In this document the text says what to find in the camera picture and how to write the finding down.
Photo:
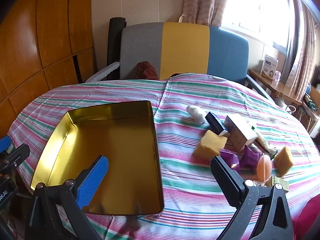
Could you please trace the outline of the wooden wardrobe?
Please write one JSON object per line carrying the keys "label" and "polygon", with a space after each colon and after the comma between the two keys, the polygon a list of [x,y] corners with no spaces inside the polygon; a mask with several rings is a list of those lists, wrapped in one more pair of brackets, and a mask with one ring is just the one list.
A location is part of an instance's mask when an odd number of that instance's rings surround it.
{"label": "wooden wardrobe", "polygon": [[96,71],[91,0],[15,0],[1,21],[1,136],[35,98]]}

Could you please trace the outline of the purple snack packet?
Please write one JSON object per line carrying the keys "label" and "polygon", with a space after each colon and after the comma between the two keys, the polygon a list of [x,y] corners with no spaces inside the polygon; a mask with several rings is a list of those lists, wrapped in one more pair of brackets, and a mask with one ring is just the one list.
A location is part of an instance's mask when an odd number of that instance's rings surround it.
{"label": "purple snack packet", "polygon": [[250,169],[255,173],[259,159],[260,154],[253,152],[247,145],[245,145],[244,154],[240,159],[239,164],[241,168]]}
{"label": "purple snack packet", "polygon": [[238,172],[238,174],[240,174],[240,163],[239,158],[236,154],[232,153],[227,149],[221,149],[220,156],[230,167],[230,169],[235,170],[236,172]]}

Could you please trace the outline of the grey yellow blue chair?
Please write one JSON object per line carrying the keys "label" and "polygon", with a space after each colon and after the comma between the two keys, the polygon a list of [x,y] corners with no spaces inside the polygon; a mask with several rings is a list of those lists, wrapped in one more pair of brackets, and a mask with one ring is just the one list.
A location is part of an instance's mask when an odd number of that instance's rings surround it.
{"label": "grey yellow blue chair", "polygon": [[125,27],[120,36],[119,59],[87,79],[98,82],[119,69],[120,79],[134,79],[137,64],[150,63],[161,80],[175,74],[207,74],[249,84],[271,97],[248,75],[249,43],[230,31],[191,23],[153,22]]}

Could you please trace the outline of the dark red cloth bag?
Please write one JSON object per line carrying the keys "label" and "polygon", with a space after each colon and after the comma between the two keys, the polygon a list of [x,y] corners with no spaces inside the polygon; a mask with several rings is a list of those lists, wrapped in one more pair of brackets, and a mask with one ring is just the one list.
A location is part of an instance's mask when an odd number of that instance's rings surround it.
{"label": "dark red cloth bag", "polygon": [[136,65],[137,80],[159,80],[155,68],[148,61],[139,62]]}

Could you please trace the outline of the white cardboard box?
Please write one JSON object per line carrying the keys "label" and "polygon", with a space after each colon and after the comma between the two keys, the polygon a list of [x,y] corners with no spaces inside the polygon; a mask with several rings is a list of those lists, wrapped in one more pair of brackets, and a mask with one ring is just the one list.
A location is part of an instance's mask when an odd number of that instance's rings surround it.
{"label": "white cardboard box", "polygon": [[258,137],[257,133],[253,131],[246,119],[240,114],[227,115],[224,125],[230,133],[228,140],[237,152],[241,152],[245,146],[250,146]]}

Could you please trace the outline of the green noodle snack packet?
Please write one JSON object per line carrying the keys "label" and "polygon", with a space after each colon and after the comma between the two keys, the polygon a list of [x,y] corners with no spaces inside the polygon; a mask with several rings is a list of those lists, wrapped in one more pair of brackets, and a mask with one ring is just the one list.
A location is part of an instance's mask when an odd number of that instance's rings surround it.
{"label": "green noodle snack packet", "polygon": [[253,144],[255,144],[255,146],[257,146],[263,153],[267,153],[270,158],[273,158],[277,154],[278,150],[273,147],[259,132],[256,132],[256,134],[257,138]]}

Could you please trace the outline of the yellow sponge block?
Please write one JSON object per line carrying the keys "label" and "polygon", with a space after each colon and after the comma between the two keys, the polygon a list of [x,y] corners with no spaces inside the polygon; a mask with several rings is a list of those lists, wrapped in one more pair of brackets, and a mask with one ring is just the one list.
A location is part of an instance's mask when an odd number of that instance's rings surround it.
{"label": "yellow sponge block", "polygon": [[275,155],[273,162],[277,169],[278,176],[285,176],[294,165],[290,149],[287,146],[283,147],[282,150]]}
{"label": "yellow sponge block", "polygon": [[227,137],[220,136],[208,130],[199,141],[193,154],[206,160],[210,160],[220,155],[220,150],[224,148]]}

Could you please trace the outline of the white blue product box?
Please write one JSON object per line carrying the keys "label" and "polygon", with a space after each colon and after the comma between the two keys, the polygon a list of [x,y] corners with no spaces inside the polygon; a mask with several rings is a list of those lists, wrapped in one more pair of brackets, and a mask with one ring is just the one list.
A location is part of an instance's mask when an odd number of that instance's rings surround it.
{"label": "white blue product box", "polygon": [[278,60],[274,59],[273,57],[270,57],[268,55],[265,55],[263,64],[261,67],[260,75],[264,76],[270,80],[273,80],[274,75],[276,73],[278,66]]}

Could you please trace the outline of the peach silicone cup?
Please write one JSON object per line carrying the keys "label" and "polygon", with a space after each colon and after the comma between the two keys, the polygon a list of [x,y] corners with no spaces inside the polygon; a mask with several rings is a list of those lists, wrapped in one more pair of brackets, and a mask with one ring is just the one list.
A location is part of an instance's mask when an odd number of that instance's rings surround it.
{"label": "peach silicone cup", "polygon": [[260,182],[265,182],[272,172],[272,163],[268,155],[262,155],[256,166],[256,173]]}

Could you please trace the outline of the black rolled mat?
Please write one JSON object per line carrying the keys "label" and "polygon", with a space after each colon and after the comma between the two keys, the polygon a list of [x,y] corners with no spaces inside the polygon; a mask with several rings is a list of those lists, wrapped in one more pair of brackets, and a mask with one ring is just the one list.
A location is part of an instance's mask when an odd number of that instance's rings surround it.
{"label": "black rolled mat", "polygon": [[121,35],[126,24],[126,19],[123,17],[113,17],[110,19],[107,42],[108,66],[120,60]]}

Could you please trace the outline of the wooden side desk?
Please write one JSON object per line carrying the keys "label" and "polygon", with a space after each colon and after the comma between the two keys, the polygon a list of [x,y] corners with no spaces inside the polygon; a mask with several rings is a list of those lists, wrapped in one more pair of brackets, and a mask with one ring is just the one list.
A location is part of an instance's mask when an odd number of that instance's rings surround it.
{"label": "wooden side desk", "polygon": [[277,96],[279,96],[290,101],[291,103],[295,103],[299,106],[302,105],[302,100],[298,99],[298,96],[296,96],[296,94],[290,87],[285,86],[281,82],[272,81],[252,69],[248,70],[248,74],[255,81],[260,81],[266,88],[271,91],[272,99],[275,99]]}

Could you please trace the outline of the blue Tempo tissue pack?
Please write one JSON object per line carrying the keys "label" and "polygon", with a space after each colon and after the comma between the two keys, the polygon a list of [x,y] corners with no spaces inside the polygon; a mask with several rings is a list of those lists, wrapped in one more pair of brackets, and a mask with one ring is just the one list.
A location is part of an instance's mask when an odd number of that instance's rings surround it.
{"label": "blue Tempo tissue pack", "polygon": [[230,133],[228,132],[224,123],[215,114],[208,112],[205,116],[205,119],[210,126],[210,130],[216,135],[224,136],[227,138],[230,136]]}

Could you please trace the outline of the striped bed sheet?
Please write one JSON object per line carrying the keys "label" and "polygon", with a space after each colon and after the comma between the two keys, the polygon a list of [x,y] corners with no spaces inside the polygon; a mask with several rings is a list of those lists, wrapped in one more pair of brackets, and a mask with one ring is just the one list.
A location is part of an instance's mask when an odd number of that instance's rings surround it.
{"label": "striped bed sheet", "polygon": [[319,194],[319,152],[304,126],[292,115],[256,92],[232,81],[204,74],[181,74],[164,81],[120,80],[83,83],[53,89],[29,103],[11,124],[15,146],[27,144],[29,158],[18,168],[30,184],[42,151],[63,115],[71,109],[103,103],[151,102],[164,193],[164,210],[157,216],[89,215],[102,239],[215,239],[231,219],[230,207],[214,180],[209,163],[193,156],[208,129],[187,113],[189,105],[248,118],[277,149],[288,147],[293,168],[285,179],[292,217]]}

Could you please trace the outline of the gold metal tin tray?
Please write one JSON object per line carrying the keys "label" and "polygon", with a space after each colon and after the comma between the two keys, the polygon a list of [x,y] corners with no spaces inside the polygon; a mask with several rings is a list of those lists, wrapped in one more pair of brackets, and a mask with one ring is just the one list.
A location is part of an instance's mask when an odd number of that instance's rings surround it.
{"label": "gold metal tin tray", "polygon": [[48,139],[31,188],[72,181],[87,213],[158,214],[164,209],[153,111],[128,101],[68,111]]}

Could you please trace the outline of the green beige small carton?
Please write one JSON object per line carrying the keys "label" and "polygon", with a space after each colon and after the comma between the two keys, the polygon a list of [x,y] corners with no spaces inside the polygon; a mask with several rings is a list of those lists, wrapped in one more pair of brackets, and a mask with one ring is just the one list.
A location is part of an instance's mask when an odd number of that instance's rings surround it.
{"label": "green beige small carton", "polygon": [[282,186],[283,190],[285,191],[285,193],[289,192],[289,182],[285,181],[279,177],[271,176],[270,178],[268,178],[268,180],[265,183],[265,185],[267,187],[273,187],[276,184],[280,184]]}

